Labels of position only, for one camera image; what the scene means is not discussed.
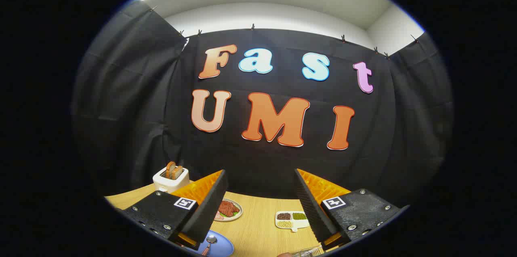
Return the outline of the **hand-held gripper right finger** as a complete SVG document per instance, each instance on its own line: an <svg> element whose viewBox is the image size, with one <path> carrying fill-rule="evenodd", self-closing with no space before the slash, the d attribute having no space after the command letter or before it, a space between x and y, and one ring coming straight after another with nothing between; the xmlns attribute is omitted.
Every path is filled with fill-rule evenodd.
<svg viewBox="0 0 517 257"><path fill-rule="evenodd" d="M323 250L365 239L410 207L396 206L368 189L350 191L302 169L294 169L294 186Z"/></svg>

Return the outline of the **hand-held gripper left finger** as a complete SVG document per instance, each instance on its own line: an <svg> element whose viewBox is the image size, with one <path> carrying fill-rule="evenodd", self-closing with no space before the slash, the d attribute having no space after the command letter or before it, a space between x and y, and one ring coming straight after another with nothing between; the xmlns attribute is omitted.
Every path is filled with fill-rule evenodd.
<svg viewBox="0 0 517 257"><path fill-rule="evenodd" d="M171 193L156 190L121 213L153 235L198 249L214 222L228 183L227 172L222 169Z"/></svg>

